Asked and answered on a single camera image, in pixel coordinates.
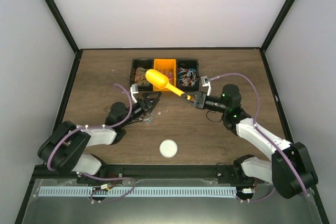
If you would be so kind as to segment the clear plastic cup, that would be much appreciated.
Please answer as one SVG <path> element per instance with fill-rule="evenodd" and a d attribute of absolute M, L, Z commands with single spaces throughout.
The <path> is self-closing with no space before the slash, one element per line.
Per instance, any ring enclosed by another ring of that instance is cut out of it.
<path fill-rule="evenodd" d="M 143 122 L 145 122 L 146 124 L 150 124 L 153 121 L 154 117 L 155 117 L 155 113 L 151 112 L 150 114 L 146 115 L 143 118 Z"/>

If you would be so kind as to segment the orange plastic scoop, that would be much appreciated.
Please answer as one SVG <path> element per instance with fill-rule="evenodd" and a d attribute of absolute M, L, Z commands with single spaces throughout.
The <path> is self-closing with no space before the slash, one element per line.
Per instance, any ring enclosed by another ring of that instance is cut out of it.
<path fill-rule="evenodd" d="M 177 87 L 169 83 L 169 79 L 167 76 L 165 76 L 164 74 L 155 69 L 149 69 L 145 73 L 145 77 L 150 84 L 157 87 L 158 89 L 168 89 L 169 91 L 175 93 L 179 97 L 181 97 L 182 94 L 184 94 L 182 90 L 178 89 Z"/>

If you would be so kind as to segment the black bin with lollipops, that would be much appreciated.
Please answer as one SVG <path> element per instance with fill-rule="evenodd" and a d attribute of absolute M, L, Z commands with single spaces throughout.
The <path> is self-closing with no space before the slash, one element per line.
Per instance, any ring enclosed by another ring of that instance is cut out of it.
<path fill-rule="evenodd" d="M 197 59 L 176 60 L 176 87 L 184 92 L 199 90 L 199 70 Z"/>

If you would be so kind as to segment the black bin with popsicle candies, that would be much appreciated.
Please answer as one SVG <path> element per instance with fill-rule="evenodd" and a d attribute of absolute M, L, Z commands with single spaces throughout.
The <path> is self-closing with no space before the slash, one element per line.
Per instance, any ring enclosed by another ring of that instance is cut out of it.
<path fill-rule="evenodd" d="M 154 59 L 133 59 L 130 71 L 130 86 L 136 84 L 139 91 L 152 91 L 153 85 L 151 85 L 145 74 L 149 69 L 154 66 Z"/>

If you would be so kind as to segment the yellow bin with star candies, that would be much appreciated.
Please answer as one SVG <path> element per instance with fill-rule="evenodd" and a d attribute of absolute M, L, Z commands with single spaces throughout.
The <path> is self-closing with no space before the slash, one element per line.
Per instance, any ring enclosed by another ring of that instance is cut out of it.
<path fill-rule="evenodd" d="M 153 69 L 164 74 L 169 83 L 176 87 L 176 59 L 154 59 Z"/>

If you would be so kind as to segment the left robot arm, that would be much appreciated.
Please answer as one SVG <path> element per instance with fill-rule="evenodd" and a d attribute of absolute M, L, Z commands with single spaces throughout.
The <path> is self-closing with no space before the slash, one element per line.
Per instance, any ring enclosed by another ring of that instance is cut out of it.
<path fill-rule="evenodd" d="M 152 113 L 161 95 L 160 91 L 145 92 L 129 106 L 113 103 L 103 125 L 80 126 L 64 121 L 41 145 L 37 156 L 51 171 L 62 175 L 76 172 L 102 184 L 107 178 L 107 164 L 94 154 L 85 154 L 85 149 L 119 143 L 126 134 L 125 127 Z"/>

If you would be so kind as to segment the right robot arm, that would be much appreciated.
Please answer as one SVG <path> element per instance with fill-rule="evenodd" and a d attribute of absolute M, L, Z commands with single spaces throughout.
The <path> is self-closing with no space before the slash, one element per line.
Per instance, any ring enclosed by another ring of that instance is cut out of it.
<path fill-rule="evenodd" d="M 286 199 L 301 194 L 318 183 L 306 146 L 282 139 L 259 125 L 242 108 L 238 86 L 223 86 L 220 97 L 202 91 L 184 93 L 181 97 L 196 109 L 221 113 L 221 121 L 227 130 L 247 140 L 268 158 L 263 161 L 245 155 L 237 159 L 233 177 L 238 183 L 244 184 L 252 177 L 261 179 L 272 184 Z"/>

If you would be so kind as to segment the white round lid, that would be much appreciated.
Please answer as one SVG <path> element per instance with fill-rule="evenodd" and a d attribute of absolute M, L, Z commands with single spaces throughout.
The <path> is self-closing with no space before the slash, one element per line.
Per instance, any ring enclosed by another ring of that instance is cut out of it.
<path fill-rule="evenodd" d="M 178 145 L 173 140 L 164 140 L 159 146 L 160 154 L 165 158 L 172 158 L 177 154 Z"/>

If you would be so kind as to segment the black frame base bar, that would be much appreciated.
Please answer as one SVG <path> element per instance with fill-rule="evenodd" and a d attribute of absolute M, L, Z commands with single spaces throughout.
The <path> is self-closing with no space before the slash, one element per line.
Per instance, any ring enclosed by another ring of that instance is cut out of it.
<path fill-rule="evenodd" d="M 103 184 L 100 178 L 140 179 L 215 179 L 220 184 L 233 186 L 251 185 L 256 175 L 243 175 L 235 165 L 105 165 L 94 178 L 75 172 L 51 172 L 46 165 L 34 168 L 34 179 L 76 179 L 80 184 Z"/>

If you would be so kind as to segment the light blue slotted rail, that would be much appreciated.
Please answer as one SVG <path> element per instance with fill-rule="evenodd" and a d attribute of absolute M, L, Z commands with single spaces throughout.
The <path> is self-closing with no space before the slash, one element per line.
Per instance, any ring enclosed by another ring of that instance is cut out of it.
<path fill-rule="evenodd" d="M 83 186 L 42 186 L 39 197 L 215 197 L 235 198 L 235 187 L 114 187 L 102 190 Z"/>

